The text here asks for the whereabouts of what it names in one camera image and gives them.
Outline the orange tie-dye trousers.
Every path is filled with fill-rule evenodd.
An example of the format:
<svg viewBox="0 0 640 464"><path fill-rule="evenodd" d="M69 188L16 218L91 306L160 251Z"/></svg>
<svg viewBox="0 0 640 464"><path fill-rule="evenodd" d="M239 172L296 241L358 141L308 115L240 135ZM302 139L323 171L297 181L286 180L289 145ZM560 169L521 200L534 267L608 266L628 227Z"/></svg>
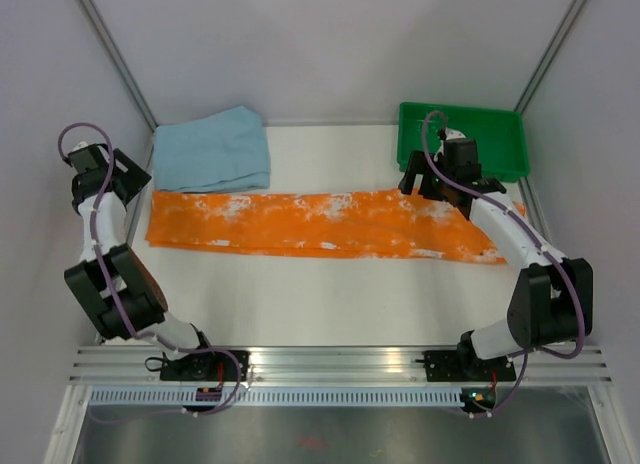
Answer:
<svg viewBox="0 0 640 464"><path fill-rule="evenodd" d="M446 202L397 189L334 194L156 191L153 247L302 258L431 258L502 264L496 245Z"/></svg>

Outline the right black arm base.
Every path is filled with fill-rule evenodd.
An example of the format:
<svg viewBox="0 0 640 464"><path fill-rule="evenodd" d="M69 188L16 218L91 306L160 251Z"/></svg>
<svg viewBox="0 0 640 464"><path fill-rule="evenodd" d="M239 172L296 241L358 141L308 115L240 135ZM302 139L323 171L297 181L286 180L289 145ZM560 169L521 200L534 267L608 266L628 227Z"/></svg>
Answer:
<svg viewBox="0 0 640 464"><path fill-rule="evenodd" d="M455 349L427 350L416 360L428 382L515 382L514 366L506 356L482 360L472 346L471 331L461 335Z"/></svg>

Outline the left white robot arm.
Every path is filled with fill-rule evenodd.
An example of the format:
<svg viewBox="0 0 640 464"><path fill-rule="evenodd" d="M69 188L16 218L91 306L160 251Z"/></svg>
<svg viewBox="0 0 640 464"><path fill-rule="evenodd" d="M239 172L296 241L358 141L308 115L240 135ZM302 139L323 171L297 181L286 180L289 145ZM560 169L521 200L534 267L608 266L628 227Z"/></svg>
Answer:
<svg viewBox="0 0 640 464"><path fill-rule="evenodd" d="M136 339L156 345L197 381L217 370L216 354L204 334L169 311L159 284L127 243L128 204L150 175L116 149L80 143L68 157L74 169L72 207L83 221L79 262L64 280L100 336Z"/></svg>

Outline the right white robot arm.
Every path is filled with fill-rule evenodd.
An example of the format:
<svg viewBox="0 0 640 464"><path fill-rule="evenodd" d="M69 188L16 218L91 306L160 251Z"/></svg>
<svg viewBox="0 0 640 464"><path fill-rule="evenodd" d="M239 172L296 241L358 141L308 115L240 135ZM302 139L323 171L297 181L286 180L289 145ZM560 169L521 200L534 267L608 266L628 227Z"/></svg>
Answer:
<svg viewBox="0 0 640 464"><path fill-rule="evenodd" d="M479 228L518 273L506 315L466 332L457 345L456 368L480 379L492 360L540 350L556 358L576 358L593 324L593 269L553 247L518 212L506 188L484 178L477 163L462 166L457 183L443 169L444 158L412 152L399 189L444 201Z"/></svg>

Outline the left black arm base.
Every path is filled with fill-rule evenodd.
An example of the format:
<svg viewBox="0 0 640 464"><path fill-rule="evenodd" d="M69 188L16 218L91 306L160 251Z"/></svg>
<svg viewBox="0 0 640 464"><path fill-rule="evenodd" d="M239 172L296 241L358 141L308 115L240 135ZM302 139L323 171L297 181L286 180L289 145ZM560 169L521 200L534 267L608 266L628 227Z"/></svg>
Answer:
<svg viewBox="0 0 640 464"><path fill-rule="evenodd" d="M200 345L204 352L182 352L166 347L159 357L144 361L147 371L157 373L161 381L173 382L235 382L247 379L250 352L246 350L212 350Z"/></svg>

